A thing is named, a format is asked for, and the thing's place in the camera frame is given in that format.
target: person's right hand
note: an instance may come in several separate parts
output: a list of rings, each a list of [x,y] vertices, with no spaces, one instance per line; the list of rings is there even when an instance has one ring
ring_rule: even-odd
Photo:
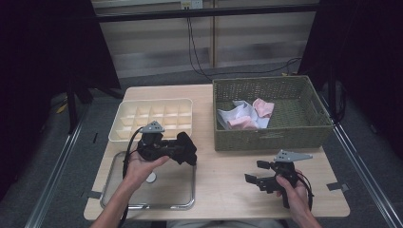
[[[276,181],[287,192],[293,221],[296,222],[299,227],[321,227],[309,210],[307,190],[303,183],[298,181],[294,188],[284,177],[276,176]]]

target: ice cube tray compartment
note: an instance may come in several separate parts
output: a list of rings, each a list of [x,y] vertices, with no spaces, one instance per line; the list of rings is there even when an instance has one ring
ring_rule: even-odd
[[[175,140],[180,132],[192,133],[192,101],[190,99],[124,101],[109,132],[109,141],[127,150],[130,138],[142,126],[157,121],[164,128],[163,138]]]

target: power cord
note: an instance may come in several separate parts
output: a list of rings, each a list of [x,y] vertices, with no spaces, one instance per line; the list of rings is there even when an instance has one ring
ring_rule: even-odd
[[[302,184],[306,188],[306,191],[308,192],[308,206],[309,206],[309,210],[312,211],[312,205],[314,204],[314,194],[312,193],[311,183],[303,174],[301,174],[299,172],[297,172],[297,173],[303,177],[303,178],[298,177],[298,179],[299,179],[299,181],[302,182]]]
[[[213,74],[207,74],[203,71],[202,66],[200,64],[199,61],[199,57],[196,51],[196,45],[195,45],[195,41],[193,38],[193,27],[192,27],[192,21],[190,20],[190,18],[187,18],[187,29],[188,29],[188,49],[189,49],[189,59],[190,59],[190,65],[192,66],[193,70],[204,76],[206,79],[208,79],[210,82],[213,81],[210,77],[213,76],[219,76],[219,75],[226,75],[226,74],[263,74],[263,73],[271,73],[271,72],[275,72],[284,68],[287,68],[287,75],[290,75],[290,68],[289,66],[300,61],[302,58],[292,58],[290,60],[287,61],[287,64],[285,66],[281,66],[275,69],[271,69],[271,70],[263,70],[263,71],[236,71],[236,72],[222,72],[222,73],[213,73]],[[193,52],[195,54],[196,57],[196,62],[198,64],[199,69],[196,69],[195,66],[193,65],[193,61],[192,61],[192,54],[191,54],[191,48],[193,46]]]
[[[127,172],[127,167],[128,167],[128,162],[129,162],[129,160],[130,160],[130,155],[131,155],[130,148],[131,148],[131,144],[133,144],[134,138],[136,138],[137,134],[139,134],[139,132],[140,132],[140,130],[141,130],[142,128],[143,128],[143,127],[140,127],[139,129],[136,130],[136,132],[134,132],[134,134],[131,136],[131,139],[130,139],[130,141],[129,141],[129,143],[128,143],[127,150],[125,151],[124,169],[123,169],[123,174],[122,174],[123,178],[125,178],[125,175],[126,175],[126,172]],[[125,208],[125,211],[124,211],[124,214],[123,214],[122,217],[121,217],[121,220],[119,221],[119,225],[118,225],[119,228],[121,228],[121,227],[124,225],[125,219],[127,218],[127,213],[128,213],[128,205],[127,205],[127,207]]]

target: wooden table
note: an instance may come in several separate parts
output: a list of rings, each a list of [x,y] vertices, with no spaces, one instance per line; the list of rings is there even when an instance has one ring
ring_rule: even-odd
[[[212,85],[168,85],[131,87],[125,100],[189,98],[193,101],[192,141],[197,146],[195,203],[185,211],[135,210],[128,219],[285,219],[289,211],[282,206],[276,194],[260,192],[254,184],[247,183],[244,174],[274,175],[273,171],[257,168],[256,161],[272,162],[278,150],[228,151],[214,150],[213,135],[213,87]],[[313,214],[318,218],[342,218],[350,214],[350,208],[341,190],[329,191],[326,184],[336,182],[335,174],[323,149],[294,149],[295,152],[312,154],[313,159],[297,161],[313,187]],[[106,147],[98,175],[92,187],[102,192],[113,157],[119,152],[111,142]],[[94,220],[102,212],[99,199],[88,199],[84,216]]]

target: pink cloth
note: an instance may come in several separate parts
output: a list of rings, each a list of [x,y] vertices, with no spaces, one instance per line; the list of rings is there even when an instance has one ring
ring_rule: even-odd
[[[235,120],[228,121],[230,129],[258,129],[250,116],[239,117]]]
[[[266,103],[260,98],[257,98],[253,102],[253,107],[258,112],[259,117],[270,118],[272,117],[273,109],[275,108],[274,103]]]

